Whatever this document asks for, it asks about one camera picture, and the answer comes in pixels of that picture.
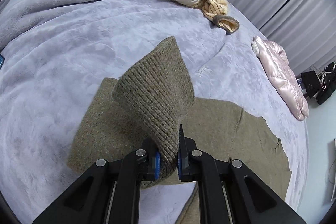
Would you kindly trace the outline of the olive brown knit sweater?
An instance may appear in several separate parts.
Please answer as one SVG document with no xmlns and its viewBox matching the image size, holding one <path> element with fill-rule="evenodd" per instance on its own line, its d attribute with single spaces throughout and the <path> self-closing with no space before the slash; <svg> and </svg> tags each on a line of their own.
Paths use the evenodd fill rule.
<svg viewBox="0 0 336 224">
<path fill-rule="evenodd" d="M 161 158 L 159 184 L 175 184 L 180 129 L 215 159 L 241 160 L 251 204 L 234 208 L 224 187 L 229 223 L 288 223 L 291 172 L 282 142 L 265 119 L 235 103 L 198 98 L 174 37 L 161 41 L 119 79 L 102 80 L 71 144 L 67 165 L 83 173 L 98 159 L 119 160 L 151 138 Z"/>
</svg>

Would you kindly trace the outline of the pink satin puffer jacket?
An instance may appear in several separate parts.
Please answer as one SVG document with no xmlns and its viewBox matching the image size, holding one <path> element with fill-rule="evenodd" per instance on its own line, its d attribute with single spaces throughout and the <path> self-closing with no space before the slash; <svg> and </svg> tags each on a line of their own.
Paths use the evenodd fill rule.
<svg viewBox="0 0 336 224">
<path fill-rule="evenodd" d="M 307 100 L 289 67 L 288 57 L 282 46 L 274 41 L 255 36 L 252 51 L 260 60 L 269 82 L 288 106 L 294 117 L 303 121 L 309 116 Z"/>
</svg>

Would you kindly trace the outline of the black hanging garment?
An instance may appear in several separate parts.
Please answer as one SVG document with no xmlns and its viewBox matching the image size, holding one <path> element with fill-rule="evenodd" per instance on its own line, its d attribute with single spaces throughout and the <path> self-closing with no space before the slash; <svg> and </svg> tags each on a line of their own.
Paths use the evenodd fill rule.
<svg viewBox="0 0 336 224">
<path fill-rule="evenodd" d="M 306 93 L 309 98 L 317 98 L 318 94 L 323 90 L 323 84 L 315 71 L 301 73 L 301 79 L 305 86 Z"/>
</svg>

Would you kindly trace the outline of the lavender plush bedspread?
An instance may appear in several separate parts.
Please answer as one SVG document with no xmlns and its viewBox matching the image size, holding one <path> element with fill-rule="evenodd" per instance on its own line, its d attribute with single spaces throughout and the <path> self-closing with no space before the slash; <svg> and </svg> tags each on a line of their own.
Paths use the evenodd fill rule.
<svg viewBox="0 0 336 224">
<path fill-rule="evenodd" d="M 76 176 L 70 144 L 102 80 L 119 78 L 174 36 L 197 97 L 226 100 L 263 117 L 280 138 L 298 208 L 307 174 L 307 130 L 251 49 L 260 31 L 238 9 L 232 35 L 197 9 L 169 0 L 2 0 L 1 192 L 31 223 Z"/>
</svg>

